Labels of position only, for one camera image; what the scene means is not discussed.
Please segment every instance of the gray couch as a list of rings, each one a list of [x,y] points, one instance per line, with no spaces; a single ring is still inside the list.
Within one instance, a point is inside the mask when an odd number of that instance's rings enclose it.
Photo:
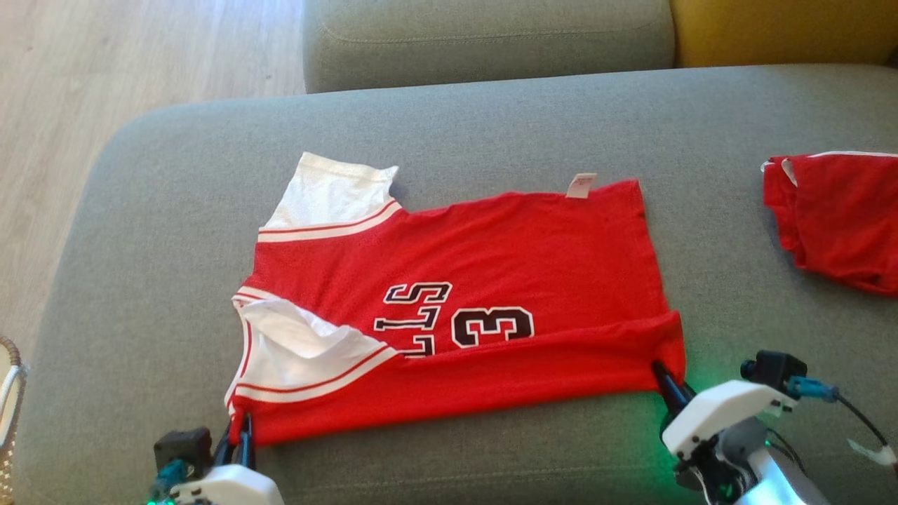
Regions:
[[[309,93],[670,68],[667,0],[310,0]]]
[[[656,43],[672,55],[666,30]],[[322,47],[307,47],[321,61],[307,62],[320,66],[310,89],[413,84],[322,77],[333,71]],[[660,65],[650,59],[640,65]],[[448,72],[429,65],[422,81]],[[759,171],[771,155],[898,152],[895,111],[890,68],[758,66],[150,113],[103,151],[60,262],[22,411],[17,503],[138,503],[165,431],[221,432],[242,352],[229,298],[304,150],[398,164],[392,192],[410,210],[560,191],[578,172],[639,178],[692,385],[738,377],[759,349],[784,350],[898,439],[898,304],[796,271],[761,204]],[[288,504],[700,503],[674,484],[658,440],[663,412],[653,394],[620,394],[342,433],[265,447],[260,470]],[[832,503],[894,503],[894,476],[845,443],[873,441],[844,409],[802,402],[777,426]]]

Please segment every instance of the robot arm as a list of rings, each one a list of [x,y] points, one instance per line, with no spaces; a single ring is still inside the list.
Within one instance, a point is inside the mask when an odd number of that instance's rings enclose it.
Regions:
[[[171,496],[177,505],[284,505],[274,481],[243,465],[216,466],[201,480],[174,486]]]
[[[742,366],[749,382],[733,380],[700,394],[678,385],[660,362],[653,371],[668,409],[661,440],[678,459],[677,482],[702,491],[709,505],[829,505],[791,446],[756,417],[792,412],[802,396],[845,403],[883,444],[879,453],[856,450],[881,465],[894,463],[872,423],[837,388],[807,379],[807,365],[788,354],[763,350]],[[785,447],[768,440],[771,433]]]

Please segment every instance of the printed number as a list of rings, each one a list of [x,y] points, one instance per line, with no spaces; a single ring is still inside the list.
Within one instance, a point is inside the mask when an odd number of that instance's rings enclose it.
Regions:
[[[419,319],[374,319],[376,332],[388,332],[402,328],[416,328],[432,332],[440,315],[440,305],[449,298],[451,282],[415,282],[412,285],[399,284],[387,289],[383,302],[388,305],[425,304],[418,309]],[[523,339],[533,336],[533,315],[519,306],[491,308],[461,308],[452,317],[452,340],[465,349],[476,347],[483,342],[480,337],[498,335],[503,340]],[[424,358],[436,352],[434,335],[415,335],[412,341],[416,347],[397,350],[409,358]]]
[[[481,335],[504,340],[533,336],[533,315],[522,307],[461,308],[452,316],[452,340],[462,349],[480,345]]]

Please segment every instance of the white armhole trim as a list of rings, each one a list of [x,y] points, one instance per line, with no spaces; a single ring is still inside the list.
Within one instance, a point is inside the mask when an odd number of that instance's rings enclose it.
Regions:
[[[377,170],[303,153],[274,214],[260,229],[260,240],[334,228],[346,235],[347,228],[360,223],[376,225],[375,217],[386,219],[391,213],[385,216],[384,211],[401,208],[390,197],[398,170],[396,166]]]
[[[809,158],[819,158],[822,156],[830,156],[830,155],[848,155],[848,156],[878,156],[884,158],[898,158],[898,155],[892,153],[868,153],[865,151],[827,151],[825,153],[817,153],[816,155],[809,155]]]
[[[229,409],[234,394],[291,403],[332,393],[397,354],[355,328],[335,326],[259,289],[241,288],[233,301],[247,341],[225,397]]]

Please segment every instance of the clothing tag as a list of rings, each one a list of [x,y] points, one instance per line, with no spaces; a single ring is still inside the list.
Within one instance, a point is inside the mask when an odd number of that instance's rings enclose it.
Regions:
[[[792,185],[797,188],[798,180],[795,178],[795,170],[792,169],[792,162],[790,162],[788,159],[785,159],[780,166],[782,166],[783,172],[786,174],[786,177],[788,177],[788,179],[792,181]]]
[[[589,196],[589,189],[593,187],[595,182],[595,173],[578,173],[574,176],[574,180],[568,186],[568,198],[584,199]]]
[[[852,439],[848,439],[848,445],[850,445],[855,452],[859,452],[882,466],[891,466],[898,463],[898,458],[895,457],[894,451],[892,451],[892,448],[889,446],[883,446],[883,448],[878,451],[873,451],[861,446],[858,442],[855,442]]]

